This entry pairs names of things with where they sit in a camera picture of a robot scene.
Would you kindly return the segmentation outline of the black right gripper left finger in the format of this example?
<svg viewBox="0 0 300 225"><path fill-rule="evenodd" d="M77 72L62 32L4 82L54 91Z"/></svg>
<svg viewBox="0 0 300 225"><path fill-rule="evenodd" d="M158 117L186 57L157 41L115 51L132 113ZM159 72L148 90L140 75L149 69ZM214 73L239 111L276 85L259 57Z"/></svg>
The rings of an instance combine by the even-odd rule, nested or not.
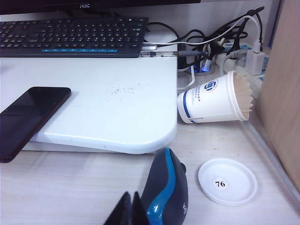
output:
<svg viewBox="0 0 300 225"><path fill-rule="evenodd" d="M125 192L106 219L104 225L130 225L131 206L131 196L129 192Z"/></svg>

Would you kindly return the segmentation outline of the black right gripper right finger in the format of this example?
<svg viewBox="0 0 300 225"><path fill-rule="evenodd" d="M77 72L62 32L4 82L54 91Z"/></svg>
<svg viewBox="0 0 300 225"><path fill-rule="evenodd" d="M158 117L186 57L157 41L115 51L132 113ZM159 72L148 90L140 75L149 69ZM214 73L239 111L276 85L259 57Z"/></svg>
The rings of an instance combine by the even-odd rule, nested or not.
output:
<svg viewBox="0 0 300 225"><path fill-rule="evenodd" d="M134 198L132 203L132 224L150 225L138 192L134 193Z"/></svg>

